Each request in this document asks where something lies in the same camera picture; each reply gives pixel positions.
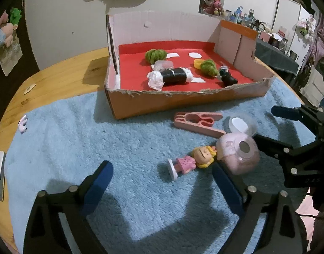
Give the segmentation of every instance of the yellow plastic object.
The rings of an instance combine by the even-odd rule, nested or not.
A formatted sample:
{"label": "yellow plastic object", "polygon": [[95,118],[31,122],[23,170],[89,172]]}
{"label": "yellow plastic object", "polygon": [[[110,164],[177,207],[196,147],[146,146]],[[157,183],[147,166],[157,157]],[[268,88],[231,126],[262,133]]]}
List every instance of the yellow plastic object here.
{"label": "yellow plastic object", "polygon": [[195,59],[194,60],[194,67],[198,70],[201,69],[201,64],[204,62],[204,59]]}

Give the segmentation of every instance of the metal screw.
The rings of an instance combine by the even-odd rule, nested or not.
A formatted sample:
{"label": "metal screw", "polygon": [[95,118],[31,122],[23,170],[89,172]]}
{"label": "metal screw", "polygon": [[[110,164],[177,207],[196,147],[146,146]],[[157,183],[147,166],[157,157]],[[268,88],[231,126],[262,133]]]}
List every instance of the metal screw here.
{"label": "metal screw", "polygon": [[40,191],[37,195],[39,196],[39,197],[44,197],[45,195],[46,195],[46,191],[44,191],[44,190],[42,190],[42,191]]}
{"label": "metal screw", "polygon": [[256,193],[257,189],[254,185],[249,185],[248,186],[248,191],[251,193]]}
{"label": "metal screw", "polygon": [[77,189],[78,189],[78,186],[77,185],[72,185],[72,186],[69,187],[68,190],[69,190],[69,192],[76,192]]}
{"label": "metal screw", "polygon": [[296,175],[296,174],[297,174],[297,169],[296,169],[296,168],[291,168],[290,172],[291,172],[293,175]]}
{"label": "metal screw", "polygon": [[281,194],[281,196],[283,196],[283,197],[287,197],[287,196],[288,196],[288,192],[285,191],[285,190],[282,190],[282,191],[280,192],[280,194]]}

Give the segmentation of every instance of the orange cardboard box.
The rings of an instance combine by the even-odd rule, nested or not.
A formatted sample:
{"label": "orange cardboard box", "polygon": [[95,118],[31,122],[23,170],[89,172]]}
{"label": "orange cardboard box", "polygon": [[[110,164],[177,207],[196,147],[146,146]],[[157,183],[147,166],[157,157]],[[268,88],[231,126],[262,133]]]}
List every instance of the orange cardboard box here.
{"label": "orange cardboard box", "polygon": [[[254,30],[204,14],[144,11],[108,15],[107,33],[110,57],[104,88],[116,119],[209,102],[262,97],[275,80],[273,72],[254,58],[257,38]],[[212,47],[212,51],[203,50],[204,56],[219,56],[221,64],[228,65],[243,77],[242,81],[248,82],[224,88],[219,82],[206,79],[207,83],[189,83],[183,88],[178,86],[178,90],[173,90],[173,86],[162,91],[151,90],[146,78],[150,66],[139,49],[157,43]]]}

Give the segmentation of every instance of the black tape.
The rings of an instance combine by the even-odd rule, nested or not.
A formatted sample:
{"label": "black tape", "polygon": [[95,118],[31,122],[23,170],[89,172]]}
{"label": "black tape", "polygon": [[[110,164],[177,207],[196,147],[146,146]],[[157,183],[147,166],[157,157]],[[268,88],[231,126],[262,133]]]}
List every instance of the black tape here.
{"label": "black tape", "polygon": [[161,75],[165,84],[185,83],[187,81],[187,74],[181,68],[161,71]]}

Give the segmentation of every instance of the brown door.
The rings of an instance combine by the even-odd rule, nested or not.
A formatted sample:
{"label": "brown door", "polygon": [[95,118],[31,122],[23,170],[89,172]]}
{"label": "brown door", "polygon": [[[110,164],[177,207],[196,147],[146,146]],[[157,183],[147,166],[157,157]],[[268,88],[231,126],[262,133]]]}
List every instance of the brown door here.
{"label": "brown door", "polygon": [[14,0],[7,9],[7,13],[9,13],[11,7],[17,7],[22,10],[22,18],[16,32],[23,55],[7,77],[4,75],[0,65],[0,121],[9,102],[12,100],[12,97],[21,84],[27,78],[39,71],[25,24],[23,0]]}

